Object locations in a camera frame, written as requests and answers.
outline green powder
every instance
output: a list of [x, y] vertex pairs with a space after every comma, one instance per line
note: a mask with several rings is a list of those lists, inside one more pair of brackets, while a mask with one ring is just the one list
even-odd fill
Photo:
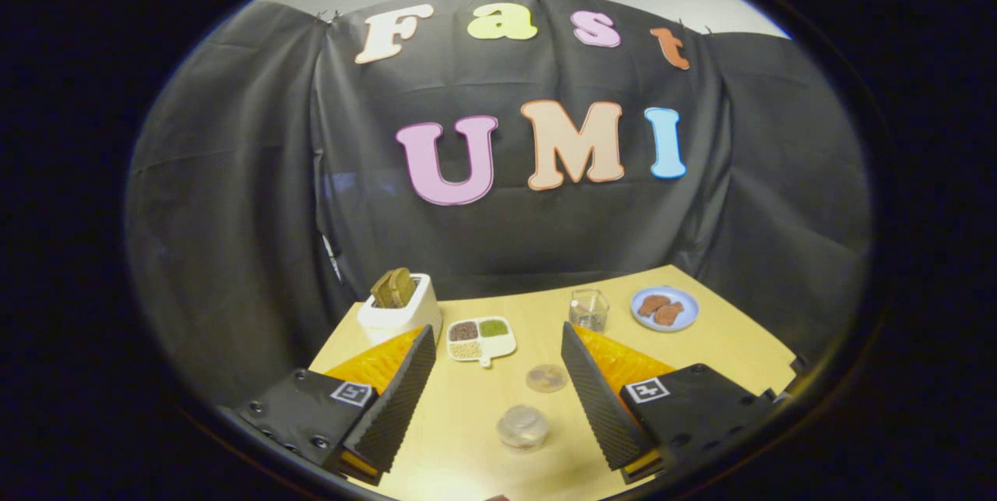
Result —
[[492, 337], [492, 335], [505, 335], [509, 333], [509, 327], [501, 320], [485, 320], [481, 323], [481, 337]]

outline peach letter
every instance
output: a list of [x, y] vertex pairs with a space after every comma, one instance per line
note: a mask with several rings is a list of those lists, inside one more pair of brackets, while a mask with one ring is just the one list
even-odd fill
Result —
[[396, 141], [405, 146], [409, 163], [409, 177], [416, 193], [435, 205], [467, 205], [483, 198], [491, 189], [495, 172], [491, 168], [491, 132], [499, 127], [499, 120], [488, 115], [471, 115], [456, 122], [455, 130], [467, 138], [470, 155], [470, 175], [459, 184], [442, 178], [435, 141], [442, 135], [442, 127], [434, 122], [421, 122], [401, 129]]
[[554, 189], [564, 182], [556, 157], [560, 157], [564, 170], [576, 184], [581, 179], [585, 164], [588, 164], [588, 157], [592, 157], [592, 167], [588, 168], [588, 178], [592, 182], [612, 182], [613, 179], [623, 178], [619, 141], [616, 138], [617, 121], [623, 115], [619, 104], [592, 104], [588, 107], [581, 131], [567, 117], [567, 111], [559, 102], [535, 100], [523, 104], [521, 111], [534, 123], [537, 171], [528, 182], [531, 189]]
[[528, 40], [537, 35], [537, 28], [530, 24], [530, 9], [521, 4], [487, 4], [474, 9], [474, 15], [477, 18], [467, 24], [467, 32], [480, 40]]
[[398, 55], [402, 51], [402, 46], [395, 43], [395, 35], [401, 36], [403, 40], [409, 39], [416, 33], [417, 19], [433, 16], [433, 7], [428, 4], [420, 4], [401, 10], [393, 10], [383, 14], [375, 14], [365, 19], [367, 24], [367, 42], [364, 43], [364, 50], [354, 58], [357, 64], [378, 61], [380, 58], [388, 58]]
[[689, 61], [687, 58], [683, 58], [679, 54], [679, 48], [682, 47], [682, 40], [676, 38], [672, 35], [672, 31], [668, 28], [655, 28], [651, 30], [651, 35], [658, 38], [661, 43], [661, 51], [665, 54], [665, 58], [668, 58], [669, 63], [677, 69], [682, 69], [683, 71], [688, 70]]

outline blue plate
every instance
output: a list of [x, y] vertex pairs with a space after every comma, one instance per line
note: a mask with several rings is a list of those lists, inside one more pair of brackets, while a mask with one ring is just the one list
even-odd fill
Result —
[[[645, 318], [637, 313], [637, 310], [643, 305], [644, 299], [651, 295], [667, 296], [671, 302], [682, 302], [682, 305], [685, 306], [685, 309], [679, 313], [679, 316], [675, 317], [675, 323], [672, 326], [662, 326], [661, 324], [654, 323], [654, 314]], [[637, 295], [633, 295], [633, 299], [630, 300], [630, 313], [633, 314], [634, 319], [641, 326], [650, 327], [656, 331], [679, 331], [691, 326], [696, 321], [696, 317], [699, 316], [699, 303], [686, 291], [680, 291], [677, 288], [671, 287], [651, 287], [637, 292]]]

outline letter m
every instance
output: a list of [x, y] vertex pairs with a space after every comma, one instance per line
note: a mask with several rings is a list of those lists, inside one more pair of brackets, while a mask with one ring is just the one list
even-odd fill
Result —
[[523, 104], [523, 115], [534, 124], [537, 170], [530, 177], [531, 189], [554, 189], [564, 182], [556, 160], [560, 157], [571, 181], [580, 181], [591, 157], [588, 178], [592, 182], [612, 182], [623, 178], [620, 164], [617, 122], [623, 111], [619, 104], [596, 102], [588, 107], [581, 131], [571, 122], [564, 107], [553, 100]]

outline blue letter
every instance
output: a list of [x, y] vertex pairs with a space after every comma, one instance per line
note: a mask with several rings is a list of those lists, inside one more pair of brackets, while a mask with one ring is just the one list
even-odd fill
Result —
[[644, 117], [654, 128], [654, 146], [658, 160], [651, 167], [651, 174], [658, 178], [679, 178], [685, 174], [685, 165], [679, 157], [679, 114], [666, 108], [648, 108]]

